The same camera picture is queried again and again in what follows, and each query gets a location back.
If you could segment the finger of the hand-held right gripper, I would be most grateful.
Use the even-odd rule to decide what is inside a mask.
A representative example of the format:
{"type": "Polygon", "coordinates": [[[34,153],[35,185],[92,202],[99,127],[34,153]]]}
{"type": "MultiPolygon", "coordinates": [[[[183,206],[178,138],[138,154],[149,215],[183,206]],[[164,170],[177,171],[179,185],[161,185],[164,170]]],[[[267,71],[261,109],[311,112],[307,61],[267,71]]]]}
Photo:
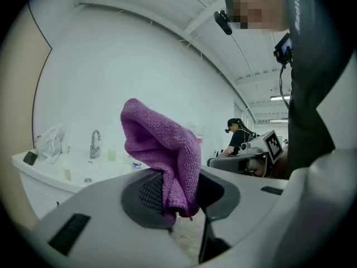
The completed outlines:
{"type": "Polygon", "coordinates": [[[254,171],[256,166],[257,158],[253,155],[235,155],[209,159],[209,167],[236,174],[254,171]]]}

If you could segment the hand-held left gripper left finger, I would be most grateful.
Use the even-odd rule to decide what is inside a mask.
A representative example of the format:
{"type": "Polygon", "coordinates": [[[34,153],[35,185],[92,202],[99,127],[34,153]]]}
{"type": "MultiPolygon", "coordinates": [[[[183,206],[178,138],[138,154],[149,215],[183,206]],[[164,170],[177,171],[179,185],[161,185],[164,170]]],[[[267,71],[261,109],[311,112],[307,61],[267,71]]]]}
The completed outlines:
{"type": "Polygon", "coordinates": [[[89,185],[43,217],[36,236],[64,266],[192,266],[171,237],[161,186],[151,169],[89,185]]]}

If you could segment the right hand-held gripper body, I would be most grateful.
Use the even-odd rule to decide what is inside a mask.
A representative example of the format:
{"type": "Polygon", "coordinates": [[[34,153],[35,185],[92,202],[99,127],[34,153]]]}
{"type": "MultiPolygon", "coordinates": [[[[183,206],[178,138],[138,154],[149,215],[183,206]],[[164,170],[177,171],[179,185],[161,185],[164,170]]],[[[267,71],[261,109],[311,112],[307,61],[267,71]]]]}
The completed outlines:
{"type": "Polygon", "coordinates": [[[281,142],[272,130],[242,143],[238,156],[246,161],[245,171],[258,177],[270,177],[282,153],[281,142]]]}

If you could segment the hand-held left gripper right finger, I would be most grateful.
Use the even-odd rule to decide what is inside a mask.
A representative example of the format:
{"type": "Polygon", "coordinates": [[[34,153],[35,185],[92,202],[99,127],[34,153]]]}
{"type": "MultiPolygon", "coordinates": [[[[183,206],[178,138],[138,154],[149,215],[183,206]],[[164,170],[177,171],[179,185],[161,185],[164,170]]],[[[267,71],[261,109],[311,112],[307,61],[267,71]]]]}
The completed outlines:
{"type": "Polygon", "coordinates": [[[255,229],[277,203],[287,181],[231,173],[203,166],[198,204],[205,214],[199,263],[230,248],[255,229]]]}

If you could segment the purple cloth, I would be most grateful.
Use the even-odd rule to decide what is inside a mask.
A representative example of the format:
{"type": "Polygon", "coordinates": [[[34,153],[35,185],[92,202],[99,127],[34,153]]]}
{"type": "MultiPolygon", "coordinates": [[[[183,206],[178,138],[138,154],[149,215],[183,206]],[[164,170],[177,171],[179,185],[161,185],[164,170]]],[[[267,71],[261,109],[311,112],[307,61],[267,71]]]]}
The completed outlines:
{"type": "Polygon", "coordinates": [[[170,223],[199,211],[197,191],[201,148],[196,136],[168,117],[132,98],[125,102],[120,121],[124,148],[132,158],[163,173],[163,213],[170,223]]]}

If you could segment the person's right forearm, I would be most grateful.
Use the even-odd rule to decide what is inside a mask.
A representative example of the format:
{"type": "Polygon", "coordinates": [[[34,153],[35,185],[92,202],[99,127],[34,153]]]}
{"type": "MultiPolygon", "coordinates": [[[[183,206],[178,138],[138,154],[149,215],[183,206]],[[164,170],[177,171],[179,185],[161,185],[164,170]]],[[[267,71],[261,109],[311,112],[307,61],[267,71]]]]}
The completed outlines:
{"type": "Polygon", "coordinates": [[[283,150],[282,154],[279,156],[279,158],[273,165],[273,170],[270,175],[270,178],[272,179],[284,178],[284,174],[287,169],[287,155],[288,155],[288,149],[283,150]]]}

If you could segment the white vanity countertop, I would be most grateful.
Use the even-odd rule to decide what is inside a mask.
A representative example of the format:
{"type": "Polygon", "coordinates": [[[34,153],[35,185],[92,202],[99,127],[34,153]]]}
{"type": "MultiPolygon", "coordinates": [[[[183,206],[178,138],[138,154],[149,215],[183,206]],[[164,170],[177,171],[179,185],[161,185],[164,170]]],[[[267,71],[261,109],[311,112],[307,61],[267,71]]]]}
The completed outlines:
{"type": "MultiPolygon", "coordinates": [[[[91,159],[89,152],[83,149],[71,148],[67,154],[61,154],[54,164],[48,164],[36,159],[30,166],[23,162],[27,152],[22,152],[12,156],[12,164],[19,171],[26,173],[42,172],[55,173],[62,169],[68,169],[75,175],[76,180],[83,180],[87,185],[92,185],[103,180],[116,178],[118,176],[131,174],[131,157],[119,155],[115,161],[109,161],[106,153],[99,157],[91,159]]],[[[148,166],[142,162],[142,169],[148,166]]]]}

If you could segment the clear bottle red label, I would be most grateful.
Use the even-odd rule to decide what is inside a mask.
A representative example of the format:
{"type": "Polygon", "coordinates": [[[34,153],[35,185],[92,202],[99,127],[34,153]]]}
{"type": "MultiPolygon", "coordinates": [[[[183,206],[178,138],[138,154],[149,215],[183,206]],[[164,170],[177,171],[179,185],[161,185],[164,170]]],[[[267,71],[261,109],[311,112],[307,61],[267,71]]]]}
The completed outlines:
{"type": "Polygon", "coordinates": [[[190,130],[195,135],[197,142],[200,146],[202,146],[204,127],[200,124],[194,123],[193,121],[188,121],[185,124],[185,128],[190,130]]]}

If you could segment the chrome faucet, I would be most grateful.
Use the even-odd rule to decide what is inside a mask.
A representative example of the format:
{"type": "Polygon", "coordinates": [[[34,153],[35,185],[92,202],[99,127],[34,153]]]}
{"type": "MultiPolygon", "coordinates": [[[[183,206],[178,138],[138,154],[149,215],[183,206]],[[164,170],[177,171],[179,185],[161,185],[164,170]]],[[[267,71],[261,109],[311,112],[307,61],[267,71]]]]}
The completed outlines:
{"type": "Polygon", "coordinates": [[[100,156],[100,146],[95,144],[95,136],[97,137],[97,141],[101,141],[101,134],[98,130],[94,130],[91,135],[91,145],[90,145],[90,155],[91,159],[95,159],[100,156]]]}

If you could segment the white vanity cabinet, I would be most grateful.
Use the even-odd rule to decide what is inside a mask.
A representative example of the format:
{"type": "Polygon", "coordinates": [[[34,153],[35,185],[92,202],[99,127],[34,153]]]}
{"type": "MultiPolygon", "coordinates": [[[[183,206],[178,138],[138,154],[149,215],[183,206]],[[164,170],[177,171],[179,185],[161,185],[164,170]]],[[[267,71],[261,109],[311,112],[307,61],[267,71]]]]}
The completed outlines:
{"type": "Polygon", "coordinates": [[[76,180],[68,169],[55,173],[20,171],[19,174],[26,197],[39,219],[88,186],[83,180],[76,180]]]}

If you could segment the person's black shirt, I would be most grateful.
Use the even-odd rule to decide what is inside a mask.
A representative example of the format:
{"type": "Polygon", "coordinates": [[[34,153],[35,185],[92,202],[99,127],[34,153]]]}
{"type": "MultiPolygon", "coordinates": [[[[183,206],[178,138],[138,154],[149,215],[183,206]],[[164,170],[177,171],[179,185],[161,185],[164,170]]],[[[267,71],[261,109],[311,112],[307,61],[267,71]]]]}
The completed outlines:
{"type": "Polygon", "coordinates": [[[357,46],[357,0],[286,0],[292,40],[288,153],[284,179],[335,146],[316,108],[339,80],[357,46]]]}

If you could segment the white plastic bag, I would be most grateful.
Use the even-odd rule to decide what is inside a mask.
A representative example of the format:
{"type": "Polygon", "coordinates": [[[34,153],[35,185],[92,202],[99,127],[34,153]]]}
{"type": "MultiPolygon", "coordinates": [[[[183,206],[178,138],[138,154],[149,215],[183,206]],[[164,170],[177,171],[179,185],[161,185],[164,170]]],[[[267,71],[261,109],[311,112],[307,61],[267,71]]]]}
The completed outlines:
{"type": "Polygon", "coordinates": [[[39,161],[54,164],[62,152],[64,136],[65,129],[62,123],[40,134],[35,143],[35,150],[39,161]]]}

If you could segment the black phone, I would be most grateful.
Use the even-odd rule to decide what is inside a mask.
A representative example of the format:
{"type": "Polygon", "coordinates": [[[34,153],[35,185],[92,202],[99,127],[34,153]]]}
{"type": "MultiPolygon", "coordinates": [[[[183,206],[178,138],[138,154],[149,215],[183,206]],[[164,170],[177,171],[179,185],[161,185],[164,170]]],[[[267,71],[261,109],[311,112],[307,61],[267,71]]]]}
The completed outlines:
{"type": "Polygon", "coordinates": [[[23,162],[32,166],[35,163],[36,159],[37,159],[37,155],[34,152],[29,151],[23,158],[23,162]]]}

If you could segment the black chest device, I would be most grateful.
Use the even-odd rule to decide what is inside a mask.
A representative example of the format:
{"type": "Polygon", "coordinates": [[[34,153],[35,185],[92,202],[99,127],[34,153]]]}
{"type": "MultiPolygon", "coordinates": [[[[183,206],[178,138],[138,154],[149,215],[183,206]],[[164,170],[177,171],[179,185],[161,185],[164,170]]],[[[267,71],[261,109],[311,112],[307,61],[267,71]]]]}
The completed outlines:
{"type": "Polygon", "coordinates": [[[279,72],[279,93],[287,109],[289,109],[289,103],[287,101],[286,96],[283,93],[282,74],[287,64],[292,65],[292,61],[293,61],[292,53],[293,53],[293,46],[292,46],[290,33],[286,33],[279,41],[279,43],[274,47],[273,55],[276,58],[277,62],[282,66],[279,72]]]}

